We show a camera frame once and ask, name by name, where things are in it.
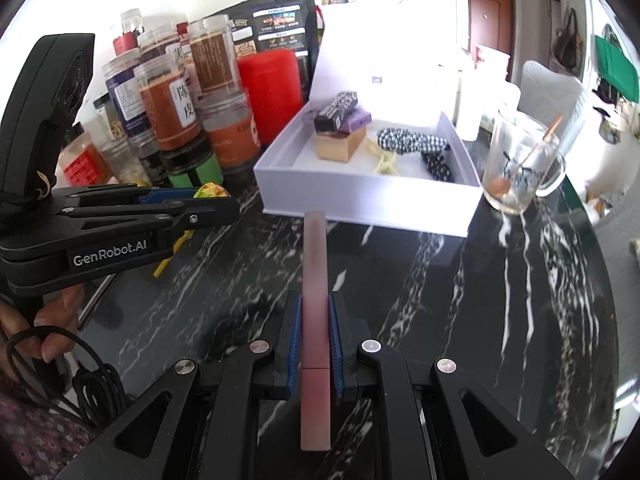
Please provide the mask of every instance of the spoon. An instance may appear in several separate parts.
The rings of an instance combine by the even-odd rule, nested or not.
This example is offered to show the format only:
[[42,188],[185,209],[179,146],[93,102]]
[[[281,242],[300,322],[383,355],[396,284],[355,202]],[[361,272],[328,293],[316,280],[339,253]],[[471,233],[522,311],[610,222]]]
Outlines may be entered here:
[[[546,134],[542,138],[542,140],[536,145],[535,148],[533,148],[533,150],[529,152],[529,154],[524,158],[524,160],[516,166],[516,169],[513,172],[514,174],[517,174],[520,171],[520,169],[524,166],[524,163],[529,160],[529,157],[533,154],[533,152],[537,151],[540,146],[542,146],[543,144],[546,144],[551,140],[551,136],[554,134],[554,131],[556,130],[558,125],[562,122],[563,117],[564,115],[562,114],[558,115],[554,123],[546,131]],[[494,198],[497,198],[498,200],[501,199],[503,196],[505,196],[510,190],[511,190],[510,180],[502,176],[495,177],[491,182],[489,182],[489,185],[486,187],[487,193],[489,193]]]

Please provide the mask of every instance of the marble tabletop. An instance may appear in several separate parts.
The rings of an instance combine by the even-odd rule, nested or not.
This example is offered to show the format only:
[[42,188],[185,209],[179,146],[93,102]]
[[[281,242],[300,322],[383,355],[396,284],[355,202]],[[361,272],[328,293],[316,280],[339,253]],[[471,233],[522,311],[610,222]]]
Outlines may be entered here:
[[[196,232],[158,279],[153,267],[121,273],[82,333],[128,392],[181,358],[223,358],[300,289],[302,220],[263,214],[254,182],[231,191],[240,221]],[[613,427],[618,342],[607,269],[568,180],[519,217],[482,199],[467,238],[330,222],[327,245],[330,286],[372,335],[407,357],[454,359],[588,476],[584,459],[593,468]],[[299,404],[263,403],[257,478],[373,478],[370,407],[341,412],[334,448],[303,454]]]

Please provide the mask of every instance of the brown door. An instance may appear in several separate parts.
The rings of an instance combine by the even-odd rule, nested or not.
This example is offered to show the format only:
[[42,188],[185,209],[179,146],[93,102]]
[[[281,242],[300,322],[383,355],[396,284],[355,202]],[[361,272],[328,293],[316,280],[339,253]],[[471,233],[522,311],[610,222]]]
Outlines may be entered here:
[[469,51],[475,58],[480,44],[509,54],[508,80],[513,65],[513,7],[513,0],[469,0]]

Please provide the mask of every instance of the glass cup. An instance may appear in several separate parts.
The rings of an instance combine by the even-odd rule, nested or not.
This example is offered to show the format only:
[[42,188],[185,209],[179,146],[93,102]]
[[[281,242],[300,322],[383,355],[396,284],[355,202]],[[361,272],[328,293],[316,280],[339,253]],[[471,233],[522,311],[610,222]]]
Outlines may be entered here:
[[546,131],[544,124],[521,112],[498,113],[482,177],[484,196],[498,211],[521,214],[533,197],[560,186],[565,175],[560,142],[554,134],[545,142]]

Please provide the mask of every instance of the screw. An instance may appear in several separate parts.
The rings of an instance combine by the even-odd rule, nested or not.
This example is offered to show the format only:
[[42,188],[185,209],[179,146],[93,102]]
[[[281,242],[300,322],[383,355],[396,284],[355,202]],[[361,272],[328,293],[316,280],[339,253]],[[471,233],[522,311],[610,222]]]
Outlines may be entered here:
[[195,370],[196,365],[190,359],[183,359],[175,364],[175,371],[180,375],[190,374]]
[[438,366],[438,370],[440,370],[445,374],[452,374],[453,372],[456,371],[456,363],[451,359],[447,359],[447,358],[440,359],[438,361],[437,366]]
[[264,354],[269,349],[269,343],[262,339],[258,339],[258,341],[251,343],[249,348],[254,354]]
[[382,348],[382,345],[375,339],[367,339],[362,342],[362,349],[370,354],[375,354]]

